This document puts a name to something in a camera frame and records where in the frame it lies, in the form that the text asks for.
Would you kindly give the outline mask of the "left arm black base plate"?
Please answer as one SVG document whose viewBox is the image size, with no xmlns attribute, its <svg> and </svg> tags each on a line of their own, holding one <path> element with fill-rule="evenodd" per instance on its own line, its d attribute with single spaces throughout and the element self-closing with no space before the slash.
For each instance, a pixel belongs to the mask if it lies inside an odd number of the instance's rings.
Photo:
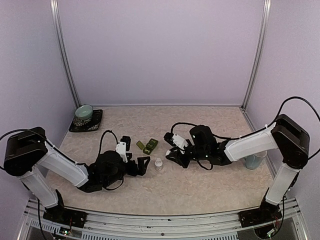
<svg viewBox="0 0 320 240">
<path fill-rule="evenodd" d="M 46 210 L 43 214 L 45 220 L 66 225 L 69 227 L 84 228 L 87 213 L 78 210 L 64 208 L 62 210 Z"/>
</svg>

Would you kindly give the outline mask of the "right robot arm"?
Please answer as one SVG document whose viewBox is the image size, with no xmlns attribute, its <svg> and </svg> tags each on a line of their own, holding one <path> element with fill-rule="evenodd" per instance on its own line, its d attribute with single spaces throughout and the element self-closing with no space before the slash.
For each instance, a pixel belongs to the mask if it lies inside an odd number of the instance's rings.
<svg viewBox="0 0 320 240">
<path fill-rule="evenodd" d="M 309 161 L 310 135 L 285 114 L 263 129 L 239 138 L 217 137 L 210 127 L 193 125 L 189 131 L 191 139 L 169 131 L 164 140 L 171 145 L 166 158 L 187 168 L 191 161 L 208 161 L 213 166 L 226 166 L 238 160 L 264 159 L 269 150 L 279 150 L 282 155 L 280 166 L 273 183 L 256 210 L 256 218 L 266 222 L 271 218 L 279 203 L 294 184 L 299 172 Z"/>
</svg>

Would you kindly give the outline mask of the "white pill bottle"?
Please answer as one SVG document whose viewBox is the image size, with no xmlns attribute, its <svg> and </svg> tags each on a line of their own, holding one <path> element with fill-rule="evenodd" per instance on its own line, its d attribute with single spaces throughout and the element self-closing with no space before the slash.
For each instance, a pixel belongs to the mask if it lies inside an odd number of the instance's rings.
<svg viewBox="0 0 320 240">
<path fill-rule="evenodd" d="M 154 161 L 154 167 L 157 171 L 161 171 L 163 168 L 163 161 L 160 158 L 156 158 Z"/>
</svg>

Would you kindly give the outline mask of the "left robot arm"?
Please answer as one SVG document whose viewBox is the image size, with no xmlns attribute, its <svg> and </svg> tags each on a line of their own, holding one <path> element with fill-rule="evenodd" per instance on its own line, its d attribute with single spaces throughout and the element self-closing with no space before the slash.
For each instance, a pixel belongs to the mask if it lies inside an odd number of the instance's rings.
<svg viewBox="0 0 320 240">
<path fill-rule="evenodd" d="M 49 186 L 40 168 L 44 168 L 67 180 L 84 193 L 113 191 L 116 182 L 123 183 L 125 176 L 146 174 L 150 157 L 132 159 L 128 152 L 128 136 L 117 141 L 114 150 L 99 151 L 90 165 L 77 162 L 59 150 L 47 137 L 42 127 L 15 129 L 1 136 L 7 138 L 1 170 L 18 178 L 57 221 L 70 218 L 58 190 Z"/>
</svg>

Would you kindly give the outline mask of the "green pill organizer box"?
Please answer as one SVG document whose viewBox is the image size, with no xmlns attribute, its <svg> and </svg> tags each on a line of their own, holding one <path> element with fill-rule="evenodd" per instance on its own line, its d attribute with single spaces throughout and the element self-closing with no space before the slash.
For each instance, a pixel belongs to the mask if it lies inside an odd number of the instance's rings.
<svg viewBox="0 0 320 240">
<path fill-rule="evenodd" d="M 136 142 L 136 145 L 144 154 L 150 155 L 153 150 L 155 150 L 158 143 L 158 140 L 151 138 L 146 145 L 144 145 L 140 140 Z"/>
</svg>

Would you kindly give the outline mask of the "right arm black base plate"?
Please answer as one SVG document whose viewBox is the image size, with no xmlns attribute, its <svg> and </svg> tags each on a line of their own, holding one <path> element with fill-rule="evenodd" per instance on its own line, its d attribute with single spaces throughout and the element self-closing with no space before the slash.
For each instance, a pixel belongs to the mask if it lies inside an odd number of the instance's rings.
<svg viewBox="0 0 320 240">
<path fill-rule="evenodd" d="M 280 210 L 268 210 L 255 208 L 251 210 L 244 210 L 238 213 L 239 221 L 242 228 L 251 227 L 275 221 L 282 218 Z"/>
</svg>

